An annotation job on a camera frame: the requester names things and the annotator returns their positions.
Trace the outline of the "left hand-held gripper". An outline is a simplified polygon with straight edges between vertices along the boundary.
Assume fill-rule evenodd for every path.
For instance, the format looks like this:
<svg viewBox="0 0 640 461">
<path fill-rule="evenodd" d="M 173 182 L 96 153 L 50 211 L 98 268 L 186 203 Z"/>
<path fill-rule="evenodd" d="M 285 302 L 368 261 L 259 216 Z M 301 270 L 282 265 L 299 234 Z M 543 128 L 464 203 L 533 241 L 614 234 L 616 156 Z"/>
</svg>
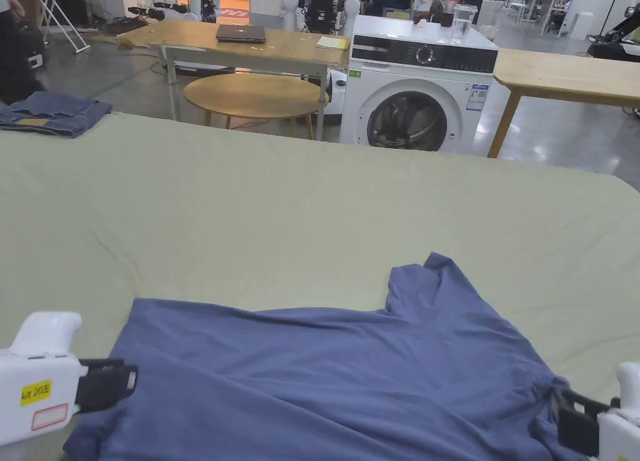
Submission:
<svg viewBox="0 0 640 461">
<path fill-rule="evenodd" d="M 32 439 L 65 428 L 75 415 L 113 408 L 134 393 L 137 366 L 71 353 L 81 324 L 76 312 L 34 312 L 1 350 L 2 460 L 22 460 Z"/>
</svg>

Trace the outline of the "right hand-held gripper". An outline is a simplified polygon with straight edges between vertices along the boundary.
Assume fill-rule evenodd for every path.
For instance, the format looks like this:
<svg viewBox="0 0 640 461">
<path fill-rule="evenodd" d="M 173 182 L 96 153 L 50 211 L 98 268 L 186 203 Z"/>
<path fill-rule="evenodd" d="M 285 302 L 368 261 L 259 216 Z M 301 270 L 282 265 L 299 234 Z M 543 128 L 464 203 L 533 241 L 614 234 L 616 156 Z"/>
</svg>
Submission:
<svg viewBox="0 0 640 461">
<path fill-rule="evenodd" d="M 593 460 L 639 460 L 639 364 L 617 366 L 620 396 L 608 404 L 556 390 L 552 410 L 559 443 Z"/>
</svg>

